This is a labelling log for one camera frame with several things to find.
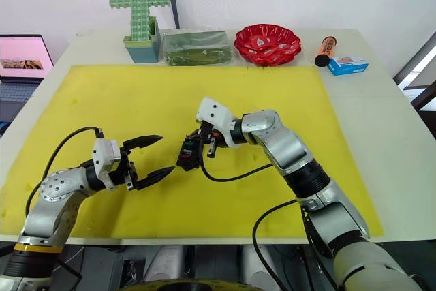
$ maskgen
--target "red bowl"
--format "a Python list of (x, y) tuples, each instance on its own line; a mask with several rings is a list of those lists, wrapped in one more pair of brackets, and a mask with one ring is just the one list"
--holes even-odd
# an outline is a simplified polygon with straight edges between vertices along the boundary
[(272, 24), (245, 27), (236, 34), (234, 46), (242, 57), (259, 66), (289, 63), (301, 51), (300, 38)]

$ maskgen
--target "small box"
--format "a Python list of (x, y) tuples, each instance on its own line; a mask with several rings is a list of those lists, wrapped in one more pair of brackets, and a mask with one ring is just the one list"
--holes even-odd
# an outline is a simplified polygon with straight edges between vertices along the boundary
[(363, 72), (367, 67), (368, 62), (360, 56), (333, 57), (328, 64), (333, 75)]

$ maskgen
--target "green plant pot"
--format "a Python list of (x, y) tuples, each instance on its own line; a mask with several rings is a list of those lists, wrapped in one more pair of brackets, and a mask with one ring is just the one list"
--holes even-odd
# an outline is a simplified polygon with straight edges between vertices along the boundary
[(161, 35), (156, 17), (150, 16), (150, 40), (131, 41), (130, 36), (124, 37), (124, 45), (134, 63), (156, 63), (159, 61)]

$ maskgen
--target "yellow mat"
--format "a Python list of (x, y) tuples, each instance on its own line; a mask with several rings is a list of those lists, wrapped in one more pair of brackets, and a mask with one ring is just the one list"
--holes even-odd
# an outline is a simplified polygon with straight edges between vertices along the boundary
[[(32, 129), (1, 190), (0, 234), (18, 234), (25, 202), (46, 162), (71, 131), (101, 127), (122, 141), (145, 134), (163, 140), (132, 153), (140, 177), (175, 165), (185, 134), (198, 128), (198, 106), (211, 97), (237, 116), (271, 108), (296, 131), (381, 235), (371, 200), (314, 67), (76, 66)], [(93, 132), (71, 139), (52, 171), (91, 159)], [(260, 147), (218, 149), (206, 167), (216, 177), (232, 177), (268, 163)], [(176, 168), (158, 184), (127, 192), (124, 185), (86, 199), (72, 232), (77, 237), (172, 238), (250, 237), (267, 209), (294, 197), (274, 168), (230, 183), (209, 181), (200, 170)], [(273, 213), (260, 237), (303, 237), (297, 205)]]

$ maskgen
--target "green package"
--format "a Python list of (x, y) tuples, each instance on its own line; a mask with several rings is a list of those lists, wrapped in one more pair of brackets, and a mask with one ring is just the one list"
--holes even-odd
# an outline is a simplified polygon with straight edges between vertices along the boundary
[(166, 35), (163, 57), (168, 65), (197, 66), (224, 64), (232, 60), (232, 48), (225, 31)]

